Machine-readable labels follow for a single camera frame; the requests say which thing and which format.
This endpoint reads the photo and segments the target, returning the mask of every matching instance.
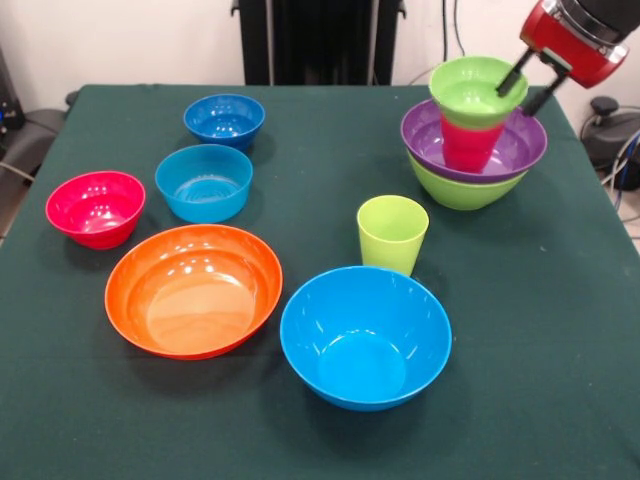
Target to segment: white wall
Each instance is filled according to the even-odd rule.
[[[86,83],[242,84],[230,0],[0,0],[0,45],[25,109]]]
[[[406,84],[442,58],[440,2],[405,0],[398,18],[394,84]],[[524,51],[520,28],[534,0],[459,0],[468,54],[515,61]],[[242,84],[238,15],[230,0],[0,0],[0,45],[26,109],[61,107],[86,83]],[[449,19],[453,19],[449,0]],[[597,94],[640,105],[640,32],[628,39],[630,58],[591,90],[567,83],[558,93],[574,127]],[[458,55],[453,27],[450,57]],[[552,71],[532,61],[533,84]],[[423,77],[426,83],[429,76]]]

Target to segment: black device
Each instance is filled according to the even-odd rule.
[[[18,130],[25,122],[18,95],[9,77],[9,69],[0,49],[0,128]]]
[[[625,148],[640,135],[640,109],[620,107],[614,98],[604,96],[591,100],[591,108],[593,115],[582,127],[580,140],[593,168],[610,174],[616,159],[627,158],[626,167],[614,177],[614,187],[640,188],[640,148],[634,143]]]

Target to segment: dark blue bowl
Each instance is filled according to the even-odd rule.
[[[438,300],[412,278],[343,267],[291,297],[280,341],[289,364],[322,398],[375,411],[408,401],[440,374],[451,326]]]
[[[246,150],[262,127],[263,106],[244,95],[220,94],[201,98],[184,112],[184,124],[201,142]]]

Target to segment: dark green tablecloth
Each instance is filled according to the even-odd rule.
[[[255,185],[229,223],[279,254],[283,298],[234,352],[182,363],[129,346],[103,291],[116,261],[179,225],[156,165],[195,143],[193,100],[252,95],[267,120]],[[444,209],[413,177],[400,119],[413,88],[87,87],[0,248],[0,478],[391,479],[640,476],[640,261],[553,101],[549,151],[478,212]],[[148,203],[112,251],[49,226],[60,182],[96,169],[137,175]],[[355,213],[410,196],[431,215],[415,277],[447,309],[455,339],[442,375],[378,414],[334,408],[284,360],[282,306],[310,277],[359,262]]]

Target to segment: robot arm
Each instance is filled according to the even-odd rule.
[[[524,106],[525,115],[535,115],[567,78],[591,88],[622,65],[629,52],[622,42],[638,26],[638,0],[539,0],[520,33],[527,50],[497,87],[498,95],[513,88],[534,55],[554,69],[556,79]]]

